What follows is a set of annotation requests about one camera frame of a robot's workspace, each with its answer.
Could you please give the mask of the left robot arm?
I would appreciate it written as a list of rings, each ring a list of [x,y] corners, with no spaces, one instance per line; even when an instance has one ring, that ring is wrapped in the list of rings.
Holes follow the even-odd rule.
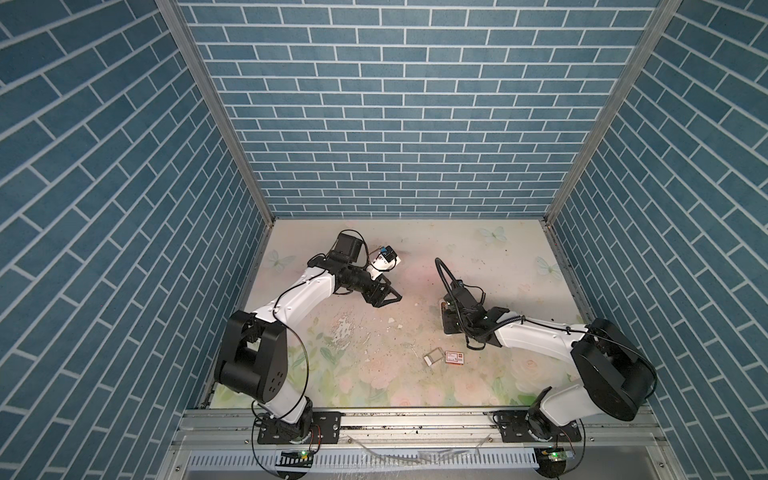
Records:
[[[389,245],[374,259],[357,263],[367,251],[362,234],[341,231],[332,248],[307,262],[301,277],[274,300],[252,312],[236,311],[227,320],[214,366],[217,383],[256,401],[278,425],[299,437],[312,424],[312,403],[304,391],[288,383],[288,336],[295,327],[337,290],[358,292],[364,301],[380,308],[402,299],[385,274],[400,258]]]

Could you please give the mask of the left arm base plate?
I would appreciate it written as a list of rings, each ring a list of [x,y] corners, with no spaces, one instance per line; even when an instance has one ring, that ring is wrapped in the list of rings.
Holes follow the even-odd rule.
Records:
[[[339,411],[315,411],[303,414],[295,424],[266,416],[257,427],[259,445],[288,445],[307,443],[309,436],[315,443],[337,444],[343,414]]]

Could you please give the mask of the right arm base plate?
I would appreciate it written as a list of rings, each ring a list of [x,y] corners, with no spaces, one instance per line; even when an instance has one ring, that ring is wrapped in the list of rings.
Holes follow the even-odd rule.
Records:
[[[577,421],[557,426],[540,413],[525,409],[497,410],[489,414],[504,443],[555,442],[576,443],[583,439]]]

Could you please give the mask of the red staple box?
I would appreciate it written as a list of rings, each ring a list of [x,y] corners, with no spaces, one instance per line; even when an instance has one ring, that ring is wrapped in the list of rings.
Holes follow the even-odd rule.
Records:
[[[444,353],[444,362],[449,365],[464,365],[465,355],[460,351],[446,351]]]

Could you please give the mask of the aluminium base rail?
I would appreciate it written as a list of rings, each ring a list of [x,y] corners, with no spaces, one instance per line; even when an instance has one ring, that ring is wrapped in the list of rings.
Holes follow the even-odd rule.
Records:
[[[595,436],[581,421],[545,442],[522,408],[321,409],[304,443],[284,439],[249,410],[189,410],[160,477],[191,472],[346,474],[417,470],[538,469],[575,464]]]

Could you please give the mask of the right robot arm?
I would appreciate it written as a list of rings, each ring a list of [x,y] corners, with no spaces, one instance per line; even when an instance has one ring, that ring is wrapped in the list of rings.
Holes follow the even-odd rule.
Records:
[[[530,434],[551,439],[575,420],[603,412],[632,421],[656,388],[650,361],[608,320],[567,325],[535,320],[507,308],[487,309],[472,287],[461,280],[446,282],[441,305],[444,332],[461,333],[479,349],[487,345],[522,349],[561,360],[577,371],[562,387],[547,386],[526,413]]]

